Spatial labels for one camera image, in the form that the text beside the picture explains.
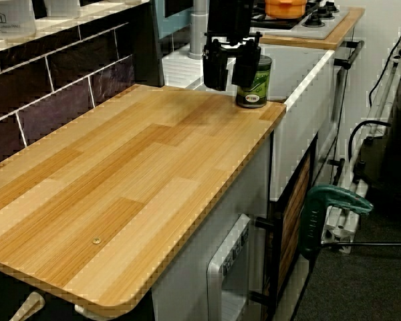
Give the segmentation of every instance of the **floor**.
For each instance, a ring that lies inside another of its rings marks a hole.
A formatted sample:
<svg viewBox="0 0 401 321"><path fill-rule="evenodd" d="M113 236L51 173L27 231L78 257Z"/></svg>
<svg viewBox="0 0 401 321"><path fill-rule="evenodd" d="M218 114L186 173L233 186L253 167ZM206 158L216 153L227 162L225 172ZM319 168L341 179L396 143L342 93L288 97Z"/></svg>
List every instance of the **floor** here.
<svg viewBox="0 0 401 321"><path fill-rule="evenodd" d="M401 213L367 198L376 210L362 218L355 241L401 241ZM323 249L292 320L401 320L401 247Z"/></svg>

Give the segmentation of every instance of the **green tool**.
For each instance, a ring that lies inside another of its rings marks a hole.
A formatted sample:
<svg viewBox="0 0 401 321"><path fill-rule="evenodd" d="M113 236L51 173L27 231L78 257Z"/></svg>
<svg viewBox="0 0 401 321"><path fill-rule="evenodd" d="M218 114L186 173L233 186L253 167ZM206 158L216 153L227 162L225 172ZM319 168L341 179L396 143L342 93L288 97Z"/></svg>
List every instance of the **green tool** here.
<svg viewBox="0 0 401 321"><path fill-rule="evenodd" d="M319 185L310 189L301 212L298 248L300 254L312 263L321 249L322 231L329 206L349 209L360 215L373 210L373 204L347 189L333 185Z"/></svg>

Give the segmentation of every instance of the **countertop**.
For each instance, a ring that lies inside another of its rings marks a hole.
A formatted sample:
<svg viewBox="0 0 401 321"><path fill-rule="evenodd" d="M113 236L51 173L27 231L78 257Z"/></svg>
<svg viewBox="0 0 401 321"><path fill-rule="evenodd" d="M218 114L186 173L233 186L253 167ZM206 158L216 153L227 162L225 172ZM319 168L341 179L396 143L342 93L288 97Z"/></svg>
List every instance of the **countertop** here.
<svg viewBox="0 0 401 321"><path fill-rule="evenodd" d="M361 19L364 11L365 9L361 7L350 7L350 12L345 19L343 19L342 22L340 22L339 25L328 35L328 37L323 40L263 35L263 37L260 38L260 43L336 50L342 44L348 32L352 30L356 23Z"/></svg>
<svg viewBox="0 0 401 321"><path fill-rule="evenodd" d="M284 114L132 86L0 163L0 271L131 311Z"/></svg>

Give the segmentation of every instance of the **white wall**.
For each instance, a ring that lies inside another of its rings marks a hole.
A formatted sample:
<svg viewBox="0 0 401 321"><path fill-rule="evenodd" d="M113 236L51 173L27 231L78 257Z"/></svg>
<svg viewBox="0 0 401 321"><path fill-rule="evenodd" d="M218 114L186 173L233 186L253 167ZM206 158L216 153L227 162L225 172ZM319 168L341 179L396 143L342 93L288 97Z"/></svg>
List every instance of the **white wall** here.
<svg viewBox="0 0 401 321"><path fill-rule="evenodd" d="M340 128L340 156L347 158L352 129L368 114L368 92L374 87L390 50L401 34L401 0L335 0L337 5L366 8L354 41L366 42L350 70Z"/></svg>

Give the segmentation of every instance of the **white shelf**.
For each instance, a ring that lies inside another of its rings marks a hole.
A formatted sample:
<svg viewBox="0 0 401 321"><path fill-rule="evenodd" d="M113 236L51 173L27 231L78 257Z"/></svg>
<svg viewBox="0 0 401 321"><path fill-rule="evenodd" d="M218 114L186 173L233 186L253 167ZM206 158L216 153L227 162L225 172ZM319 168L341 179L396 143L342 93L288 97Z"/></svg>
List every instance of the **white shelf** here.
<svg viewBox="0 0 401 321"><path fill-rule="evenodd" d="M37 31L33 37L24 37L12 40L0 40L0 51L15 47L16 45L21 45L22 43L45 37L46 35L51 35L53 33L69 29L71 27L75 27L77 25L82 25L92 20L106 17L113 13L127 10L129 8L136 7L147 2L150 2L150 0L133 0L132 4L128 4L129 1L127 1L126 4L123 2L114 3L108 1L100 1L81 7L80 16L75 19L57 20L50 19L48 17L37 19L35 21Z"/></svg>

